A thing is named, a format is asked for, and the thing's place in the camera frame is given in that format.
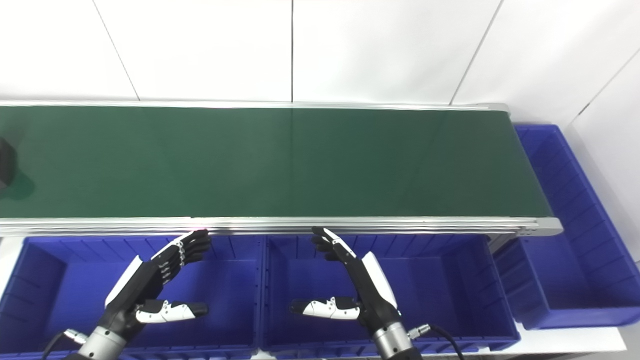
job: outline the black object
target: black object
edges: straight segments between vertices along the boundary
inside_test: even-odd
[[[0,191],[11,185],[15,175],[15,150],[0,138]]]
[[[449,342],[451,343],[451,346],[453,346],[453,350],[456,351],[456,354],[458,355],[458,358],[460,360],[465,360],[465,357],[462,355],[462,351],[460,351],[460,347],[456,343],[456,340],[453,339],[453,336],[451,336],[451,334],[449,334],[445,329],[443,329],[443,328],[441,328],[441,327],[439,327],[437,325],[429,324],[429,326],[431,327],[431,330],[439,333],[445,339],[449,340]]]
[[[53,350],[53,347],[56,346],[56,344],[60,341],[60,339],[64,337],[65,337],[65,332],[60,331],[53,338],[51,338],[51,340],[49,340],[49,343],[47,344],[47,346],[44,348],[44,351],[42,352],[42,360],[47,360],[47,356],[49,356],[49,353],[51,353],[51,350]]]
[[[400,322],[398,310],[378,293],[378,289],[371,280],[362,260],[349,255],[342,245],[327,243],[323,237],[327,239],[330,237],[324,232],[323,227],[314,226],[311,231],[315,234],[311,241],[316,244],[316,249],[326,252],[324,258],[329,261],[340,261],[347,269],[347,273],[358,292],[358,302],[361,308],[358,321],[367,328],[369,336],[373,336],[376,331],[384,327]]]

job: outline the cable connector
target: cable connector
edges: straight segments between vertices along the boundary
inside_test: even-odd
[[[67,329],[64,331],[64,335],[73,340],[76,344],[84,345],[84,343],[86,343],[87,335],[83,334],[82,332],[75,331],[73,329]]]
[[[406,335],[411,340],[415,340],[415,339],[421,337],[422,335],[426,334],[427,332],[429,332],[429,330],[431,330],[431,326],[428,323],[426,323],[424,325],[420,325],[418,327],[414,327],[413,329],[407,331]]]

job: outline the black robotic finger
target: black robotic finger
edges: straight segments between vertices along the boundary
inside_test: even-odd
[[[204,258],[204,254],[202,254],[201,252],[197,252],[191,256],[186,257],[184,259],[184,263],[185,264],[195,263],[197,261],[202,260],[202,258]]]
[[[328,237],[327,233],[324,231],[324,227],[321,227],[321,226],[312,226],[311,227],[311,232],[316,234],[316,235]]]
[[[205,241],[200,243],[194,243],[193,245],[189,245],[189,247],[185,247],[184,255],[188,258],[189,256],[196,253],[203,253],[208,251],[211,248],[211,242]]]
[[[324,255],[324,258],[327,259],[328,261],[338,261],[339,260],[338,255],[336,253],[334,253],[334,252],[327,252]]]
[[[313,235],[311,237],[311,242],[316,244],[316,245],[331,244],[331,242],[329,240],[327,240],[324,236],[320,236],[320,235]]]
[[[201,229],[201,230],[193,231],[192,233],[190,233],[187,236],[183,237],[181,240],[182,240],[183,244],[187,245],[187,244],[191,243],[192,241],[199,240],[199,239],[209,239],[209,230]]]
[[[330,243],[316,244],[316,250],[321,252],[333,252],[333,245]]]

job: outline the cable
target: cable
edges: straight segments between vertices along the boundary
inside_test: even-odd
[[[462,355],[462,351],[460,351],[460,347],[458,347],[458,344],[456,343],[456,340],[453,340],[453,336],[451,336],[451,334],[449,334],[445,329],[443,329],[443,328],[441,328],[441,327],[439,327],[437,325],[430,324],[430,326],[431,326],[431,330],[439,333],[445,339],[449,340],[449,342],[453,346],[453,349],[456,351],[456,354],[458,355],[460,360],[465,360],[465,357]]]
[[[47,356],[49,356],[49,353],[51,352],[51,350],[53,350],[53,347],[56,346],[58,341],[64,336],[65,332],[61,331],[57,333],[53,338],[51,338],[47,346],[44,348],[44,351],[42,352],[42,360],[47,360]]]

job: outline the white wall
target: white wall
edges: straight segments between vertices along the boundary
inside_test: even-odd
[[[640,266],[640,54],[564,129],[636,264]],[[586,360],[640,357],[640,324],[622,328],[628,351]]]

